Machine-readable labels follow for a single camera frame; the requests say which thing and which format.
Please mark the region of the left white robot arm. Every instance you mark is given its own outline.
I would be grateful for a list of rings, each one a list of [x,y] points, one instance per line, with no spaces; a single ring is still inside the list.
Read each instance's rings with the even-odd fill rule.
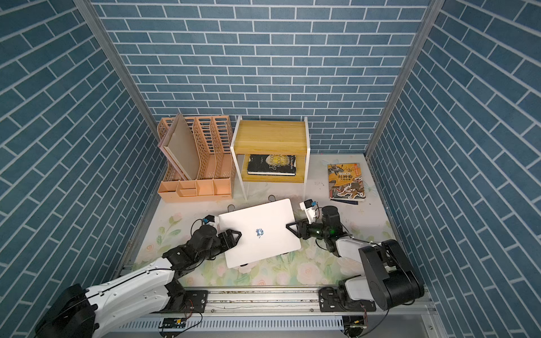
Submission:
[[[181,310],[185,289],[179,280],[205,260],[235,248],[240,231],[218,232],[202,225],[182,245],[148,265],[110,282],[65,289],[35,328],[36,337],[103,337],[149,313]]]

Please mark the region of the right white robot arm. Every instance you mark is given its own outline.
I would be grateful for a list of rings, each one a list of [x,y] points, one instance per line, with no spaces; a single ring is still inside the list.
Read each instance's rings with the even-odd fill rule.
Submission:
[[[305,214],[306,219],[285,227],[299,239],[324,241],[327,252],[356,261],[363,268],[363,274],[342,280],[337,287],[319,290],[322,312],[387,311],[424,296],[424,282],[398,241],[375,243],[354,238],[335,206],[311,207]]]

